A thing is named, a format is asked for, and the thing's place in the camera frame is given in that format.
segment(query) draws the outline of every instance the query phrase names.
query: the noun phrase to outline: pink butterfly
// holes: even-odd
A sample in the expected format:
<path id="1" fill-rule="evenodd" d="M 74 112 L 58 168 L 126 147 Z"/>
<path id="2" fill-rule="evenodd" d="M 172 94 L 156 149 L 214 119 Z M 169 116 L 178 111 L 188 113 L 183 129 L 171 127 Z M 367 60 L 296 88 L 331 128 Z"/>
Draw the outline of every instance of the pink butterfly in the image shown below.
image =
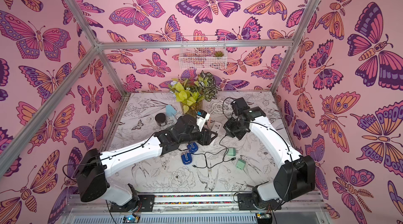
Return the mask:
<path id="1" fill-rule="evenodd" d="M 37 59 L 39 52 L 44 50 L 49 60 L 60 61 L 60 49 L 66 48 L 67 41 L 70 40 L 70 35 L 65 30 L 53 28 L 41 35 L 40 30 L 33 31 L 21 19 L 4 11 L 0 11 L 0 20 L 1 34 L 17 41 L 17 48 L 23 59 Z"/>
<path id="2" fill-rule="evenodd" d="M 165 33 L 162 32 L 161 34 L 142 34 L 139 35 L 144 41 L 147 42 L 173 42 L 173 41 L 188 41 L 187 39 L 182 37 L 182 33 L 180 32 L 180 26 L 176 21 L 175 15 L 171 15 L 165 24 Z M 162 49 L 164 54 L 166 55 L 166 51 L 169 49 Z"/>
<path id="3" fill-rule="evenodd" d="M 244 24 L 241 34 L 239 32 L 235 35 L 232 32 L 227 30 L 216 30 L 216 36 L 218 36 L 217 40 L 258 40 L 260 39 L 260 24 L 258 24 L 258 20 L 254 17 L 249 18 Z M 233 53 L 237 50 L 238 47 L 227 47 L 227 51 L 229 53 Z"/>
<path id="4" fill-rule="evenodd" d="M 238 3 L 227 2 L 228 0 L 184 0 L 176 5 L 176 9 L 187 17 L 195 17 L 195 22 L 213 22 L 213 14 L 218 15 L 219 9 L 225 17 L 229 17 L 232 12 L 238 11 L 241 5 Z"/>
<path id="5" fill-rule="evenodd" d="M 146 59 L 146 61 L 149 63 L 149 65 L 143 65 L 144 67 L 151 67 L 151 68 L 143 68 L 143 69 L 139 69 L 136 72 L 139 74 L 146 74 L 149 76 L 154 77 L 155 75 L 163 78 L 165 77 L 164 73 L 166 73 L 167 71 L 170 72 L 171 69 L 166 66 L 166 62 L 164 60 L 161 59 L 161 57 L 158 55 L 158 53 L 153 53 L 152 54 L 152 60 L 154 62 L 151 62 L 151 60 Z"/>
<path id="6" fill-rule="evenodd" d="M 116 102 L 117 100 L 122 99 L 122 95 L 119 90 L 111 85 L 107 86 L 106 89 L 110 93 L 110 100 Z"/>
<path id="7" fill-rule="evenodd" d="M 141 88 L 141 83 L 136 80 L 133 74 L 130 74 L 126 76 L 126 82 L 123 81 L 123 88 L 126 92 L 135 92 L 136 89 Z"/>
<path id="8" fill-rule="evenodd" d="M 265 80 L 272 80 L 275 78 L 277 71 L 279 70 L 281 61 L 283 58 L 280 57 L 280 54 L 275 54 L 272 58 L 271 66 L 266 65 L 267 69 L 257 70 L 252 72 L 251 76 L 257 76 L 258 78 L 262 77 Z"/>
<path id="9" fill-rule="evenodd" d="M 133 7 L 124 7 L 115 10 L 110 16 L 109 20 L 114 24 L 123 24 L 129 26 L 134 24 L 143 30 L 151 25 L 148 16 L 158 18 L 165 13 L 161 5 L 156 2 L 157 0 L 136 0 L 137 4 L 133 1 Z"/>
<path id="10" fill-rule="evenodd" d="M 80 85 L 77 86 L 78 93 L 81 95 L 81 103 L 84 106 L 87 106 L 85 110 L 87 111 L 88 114 L 91 113 L 91 110 L 98 113 L 99 111 L 99 106 L 102 103 L 102 95 L 103 95 L 103 88 L 101 88 L 97 92 L 97 87 L 94 88 L 94 91 L 91 91 L 91 88 L 88 86 L 88 92 Z"/>
<path id="11" fill-rule="evenodd" d="M 78 6 L 80 7 L 81 11 L 83 12 L 84 18 L 87 20 L 87 22 L 90 26 L 103 28 L 103 26 L 100 23 L 89 18 L 91 16 L 91 14 L 88 13 L 88 12 L 103 13 L 103 12 L 105 12 L 103 9 L 100 9 L 97 6 L 92 5 L 91 3 L 84 3 L 84 0 L 75 0 L 75 1 L 78 4 Z M 63 24 L 67 25 L 68 23 L 70 23 L 70 21 L 72 19 L 73 19 L 73 22 L 76 22 L 76 19 L 73 16 L 73 13 L 71 12 L 70 8 L 66 4 L 65 0 L 62 0 L 62 3 L 63 3 L 63 6 L 66 8 L 66 10 L 64 10 Z M 83 30 L 81 29 L 80 25 L 77 23 L 77 35 L 81 36 L 82 31 Z"/>

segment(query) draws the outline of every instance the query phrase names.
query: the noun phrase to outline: purple butterfly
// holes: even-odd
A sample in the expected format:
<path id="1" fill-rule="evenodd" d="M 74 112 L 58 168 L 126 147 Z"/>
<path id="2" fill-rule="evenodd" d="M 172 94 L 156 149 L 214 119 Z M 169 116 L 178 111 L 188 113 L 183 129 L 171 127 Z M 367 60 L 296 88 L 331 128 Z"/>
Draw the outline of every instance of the purple butterfly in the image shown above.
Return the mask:
<path id="1" fill-rule="evenodd" d="M 149 75 L 152 77 L 157 75 L 157 76 L 163 78 L 163 77 L 165 77 L 164 73 L 166 73 L 167 71 L 168 72 L 171 71 L 171 69 L 168 66 L 166 66 L 167 65 L 166 62 L 161 59 L 161 57 L 159 56 L 158 53 L 152 54 L 152 60 L 155 65 L 153 64 L 153 62 L 151 62 L 151 60 L 146 59 L 146 61 L 149 63 L 149 65 L 143 65 L 143 64 L 141 64 L 141 65 L 144 67 L 150 67 L 150 68 L 139 69 L 136 71 L 136 73 L 146 74 L 146 75 Z"/>
<path id="2" fill-rule="evenodd" d="M 106 127 L 106 121 L 108 120 L 107 114 L 102 115 L 97 123 L 90 124 L 92 128 L 88 126 L 80 126 L 73 130 L 71 137 L 76 138 L 78 142 L 84 142 L 85 147 L 89 150 L 94 145 L 94 139 L 98 142 L 103 140 L 103 129 Z"/>
<path id="3" fill-rule="evenodd" d="M 266 65 L 267 69 L 257 70 L 252 72 L 251 76 L 257 76 L 258 78 L 262 77 L 265 80 L 272 80 L 275 78 L 277 71 L 279 70 L 281 61 L 283 58 L 280 57 L 280 54 L 275 54 L 272 58 L 271 66 Z"/>
<path id="4" fill-rule="evenodd" d="M 8 72 L 10 68 L 8 67 L 7 61 L 0 59 L 0 86 L 5 86 L 8 83 Z M 7 91 L 0 89 L 0 101 L 5 100 L 8 97 Z"/>
<path id="5" fill-rule="evenodd" d="M 329 199 L 329 191 L 325 176 L 323 175 L 324 171 L 322 171 L 322 167 L 320 166 L 321 163 L 319 163 L 322 160 L 323 155 L 325 154 L 324 137 L 318 134 L 318 137 L 312 140 L 312 145 L 305 145 L 305 153 L 306 155 L 311 156 L 313 160 L 315 160 L 316 187 L 319 188 L 324 199 Z"/>
<path id="6" fill-rule="evenodd" d="M 187 17 L 195 17 L 195 22 L 213 22 L 213 14 L 218 15 L 219 9 L 225 17 L 229 17 L 232 12 L 238 11 L 241 5 L 238 3 L 227 2 L 228 0 L 184 0 L 176 5 L 176 9 Z"/>
<path id="7" fill-rule="evenodd" d="M 216 30 L 217 40 L 258 40 L 260 39 L 260 29 L 262 27 L 258 24 L 258 20 L 254 17 L 249 18 L 242 28 L 241 34 L 239 32 L 235 35 L 227 30 Z M 238 47 L 227 47 L 229 53 L 236 51 Z"/>
<path id="8" fill-rule="evenodd" d="M 181 75 L 181 80 L 185 80 L 188 79 L 190 82 L 194 82 L 196 80 L 196 77 L 198 75 L 196 74 L 196 69 L 195 68 L 189 68 L 183 71 L 182 75 Z M 163 83 L 161 83 L 159 86 L 161 88 L 168 88 L 169 89 L 169 85 L 171 84 L 172 80 L 167 80 L 164 81 Z"/>
<path id="9" fill-rule="evenodd" d="M 285 120 L 287 121 L 287 126 L 294 127 L 293 135 L 301 140 L 301 136 L 303 138 L 309 137 L 312 134 L 309 126 L 302 120 L 297 119 L 297 115 L 294 115 L 293 109 L 291 108 L 290 103 L 287 100 L 284 100 L 284 115 Z"/>
<path id="10" fill-rule="evenodd" d="M 83 159 L 81 151 L 77 147 L 74 147 L 70 152 L 70 156 L 68 157 L 67 162 L 67 175 L 70 178 L 76 177 L 75 171 L 80 164 L 81 159 Z M 62 216 L 63 210 L 67 206 L 67 202 L 70 196 L 72 194 L 78 194 L 78 187 L 74 186 L 75 184 L 77 184 L 77 181 L 75 181 L 74 179 L 67 178 L 66 180 L 66 178 L 64 178 L 64 184 L 62 185 L 62 187 L 64 185 L 66 185 L 66 187 L 59 194 L 53 205 L 52 210 L 50 211 L 48 224 L 54 224 L 60 218 L 60 216 Z"/>
<path id="11" fill-rule="evenodd" d="M 81 103 L 84 106 L 87 106 L 85 110 L 87 110 L 88 114 L 91 114 L 91 110 L 98 113 L 99 106 L 102 103 L 102 95 L 103 95 L 103 88 L 101 88 L 97 92 L 97 87 L 94 88 L 94 91 L 91 91 L 91 88 L 88 86 L 88 92 L 80 85 L 77 86 L 78 93 L 81 95 Z"/>
<path id="12" fill-rule="evenodd" d="M 370 208 L 365 204 L 364 200 L 360 196 L 368 196 L 373 198 L 372 194 L 365 189 L 355 189 L 354 186 L 365 186 L 374 179 L 374 174 L 368 170 L 362 169 L 359 171 L 354 170 L 350 166 L 345 166 L 344 171 L 340 167 L 333 169 L 339 176 L 336 177 L 338 182 L 333 181 L 335 190 L 341 194 L 341 200 L 343 203 L 353 212 L 355 218 L 360 224 L 367 224 L 364 213 L 361 210 L 358 201 L 361 206 L 368 212 L 371 212 Z"/>

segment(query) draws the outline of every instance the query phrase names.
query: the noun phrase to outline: black cable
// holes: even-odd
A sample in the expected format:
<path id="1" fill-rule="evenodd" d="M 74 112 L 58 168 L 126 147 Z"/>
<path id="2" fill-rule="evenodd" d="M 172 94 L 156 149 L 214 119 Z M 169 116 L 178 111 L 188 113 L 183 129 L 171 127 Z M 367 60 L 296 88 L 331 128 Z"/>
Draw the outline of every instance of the black cable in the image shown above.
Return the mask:
<path id="1" fill-rule="evenodd" d="M 105 200 L 105 202 L 106 202 L 106 208 L 108 208 L 109 214 L 110 214 L 110 216 L 111 216 L 113 222 L 114 222 L 115 224 L 117 224 L 116 221 L 115 221 L 115 219 L 113 218 L 111 212 L 110 212 L 110 209 L 109 209 L 109 206 L 108 206 L 108 202 L 107 202 L 106 200 Z"/>

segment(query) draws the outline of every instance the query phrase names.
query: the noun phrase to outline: blue object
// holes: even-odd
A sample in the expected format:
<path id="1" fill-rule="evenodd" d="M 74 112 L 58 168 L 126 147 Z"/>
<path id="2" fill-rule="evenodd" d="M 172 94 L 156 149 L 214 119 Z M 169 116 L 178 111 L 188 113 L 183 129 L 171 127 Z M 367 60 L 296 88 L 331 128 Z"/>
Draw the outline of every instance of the blue object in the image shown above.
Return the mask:
<path id="1" fill-rule="evenodd" d="M 182 158 L 182 163 L 184 165 L 190 164 L 192 162 L 192 155 L 189 152 L 183 153 L 181 158 Z"/>
<path id="2" fill-rule="evenodd" d="M 187 145 L 187 148 L 188 148 L 188 150 L 189 150 L 190 153 L 194 153 L 194 152 L 196 152 L 196 151 L 199 149 L 199 147 L 197 146 L 197 144 L 196 144 L 195 142 L 189 143 L 189 144 Z"/>

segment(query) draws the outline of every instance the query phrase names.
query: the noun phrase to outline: metal frame bar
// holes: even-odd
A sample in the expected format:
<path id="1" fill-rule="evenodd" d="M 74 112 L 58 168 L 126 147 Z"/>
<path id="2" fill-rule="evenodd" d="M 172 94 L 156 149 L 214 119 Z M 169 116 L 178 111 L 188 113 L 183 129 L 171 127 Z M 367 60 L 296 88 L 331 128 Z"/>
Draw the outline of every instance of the metal frame bar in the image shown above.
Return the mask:
<path id="1" fill-rule="evenodd" d="M 71 73 L 64 79 L 62 84 L 53 92 L 49 99 L 41 106 L 30 121 L 23 129 L 14 137 L 11 143 L 0 155 L 0 178 L 6 173 L 8 168 L 13 164 L 18 155 L 25 149 L 34 134 L 38 131 L 43 122 L 56 109 L 59 103 L 66 96 L 68 90 L 78 80 L 84 69 L 95 58 L 98 50 L 92 47 L 82 60 L 73 68 Z"/>
<path id="2" fill-rule="evenodd" d="M 280 65 L 279 70 L 277 71 L 277 75 L 275 77 L 275 80 L 273 82 L 272 88 L 271 88 L 271 92 L 273 94 L 276 93 L 276 89 L 280 84 L 280 80 L 283 77 L 285 71 L 287 70 L 288 64 L 290 63 L 291 59 L 293 58 L 295 52 L 298 49 L 298 44 L 302 38 L 302 36 L 305 33 L 305 29 L 308 26 L 312 15 L 315 12 L 316 6 L 319 4 L 320 0 L 309 0 L 308 5 L 306 6 L 304 13 L 301 17 L 301 21 L 300 24 L 298 25 L 297 30 L 294 33 L 293 36 L 293 40 L 294 40 L 294 44 L 291 46 L 291 48 L 289 48 L 283 58 L 283 61 Z"/>

